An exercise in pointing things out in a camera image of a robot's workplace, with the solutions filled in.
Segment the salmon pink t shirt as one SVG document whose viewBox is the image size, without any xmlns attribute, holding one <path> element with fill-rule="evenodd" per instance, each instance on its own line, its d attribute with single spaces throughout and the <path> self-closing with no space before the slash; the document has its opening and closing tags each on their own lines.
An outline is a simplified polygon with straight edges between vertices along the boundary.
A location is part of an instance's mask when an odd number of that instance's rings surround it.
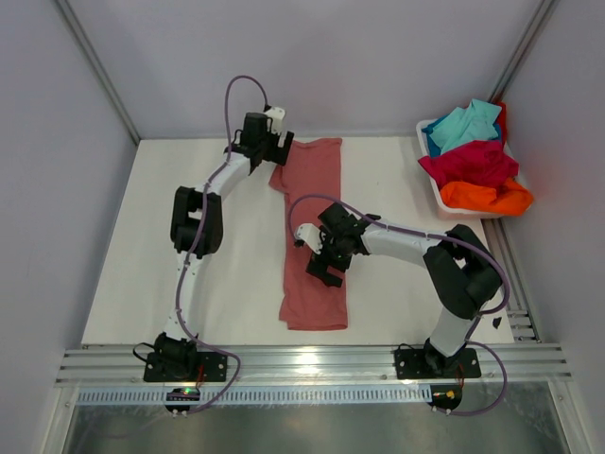
<svg viewBox="0 0 605 454">
<path fill-rule="evenodd" d="M 320 224 L 318 215 L 341 195 L 340 138 L 295 142 L 285 166 L 273 171 L 269 186 L 284 196 L 286 250 L 284 298 L 279 320 L 289 330 L 334 331 L 348 327 L 346 288 L 327 287 L 308 274 L 311 251 L 296 247 L 292 232 L 299 225 Z"/>
</svg>

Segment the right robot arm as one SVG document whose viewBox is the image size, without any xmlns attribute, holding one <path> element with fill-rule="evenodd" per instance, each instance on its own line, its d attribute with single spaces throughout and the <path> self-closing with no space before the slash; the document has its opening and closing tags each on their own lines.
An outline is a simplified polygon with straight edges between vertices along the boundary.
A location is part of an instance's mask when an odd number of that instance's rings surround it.
<svg viewBox="0 0 605 454">
<path fill-rule="evenodd" d="M 306 272 L 326 287 L 339 288 L 356 255 L 380 255 L 427 271 L 442 310 L 437 324 L 416 350 L 419 372 L 452 377 L 464 369 L 462 359 L 480 313 L 503 286 L 497 263 L 474 231 L 462 224 L 443 234 L 414 233 L 373 214 L 355 216 L 339 203 L 318 215 L 320 224 L 303 223 L 294 230 L 295 245 L 311 256 Z"/>
</svg>

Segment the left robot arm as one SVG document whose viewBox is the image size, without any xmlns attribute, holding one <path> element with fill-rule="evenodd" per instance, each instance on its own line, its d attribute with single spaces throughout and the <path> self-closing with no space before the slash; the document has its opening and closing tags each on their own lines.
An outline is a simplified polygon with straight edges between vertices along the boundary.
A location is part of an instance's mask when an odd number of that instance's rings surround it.
<svg viewBox="0 0 605 454">
<path fill-rule="evenodd" d="M 286 164 L 294 133 L 284 130 L 285 116 L 285 109 L 269 105 L 261 113 L 247 113 L 225 148 L 223 162 L 207 181 L 176 190 L 170 224 L 178 255 L 175 304 L 147 355 L 145 381 L 192 381 L 198 376 L 205 358 L 190 318 L 199 306 L 201 276 L 222 242 L 222 202 L 264 162 Z"/>
</svg>

